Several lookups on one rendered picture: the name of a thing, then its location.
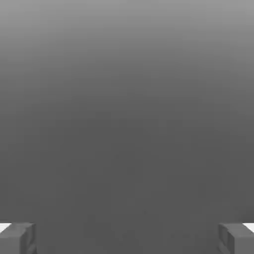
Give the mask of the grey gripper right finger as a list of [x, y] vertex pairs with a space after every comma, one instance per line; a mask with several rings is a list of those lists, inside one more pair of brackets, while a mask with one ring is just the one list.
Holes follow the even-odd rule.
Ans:
[[218, 254], [254, 254], [254, 223], [220, 223]]

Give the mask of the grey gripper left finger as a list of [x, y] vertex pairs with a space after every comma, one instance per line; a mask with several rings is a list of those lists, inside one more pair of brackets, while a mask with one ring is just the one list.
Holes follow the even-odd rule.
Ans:
[[36, 224], [0, 223], [0, 254], [37, 254]]

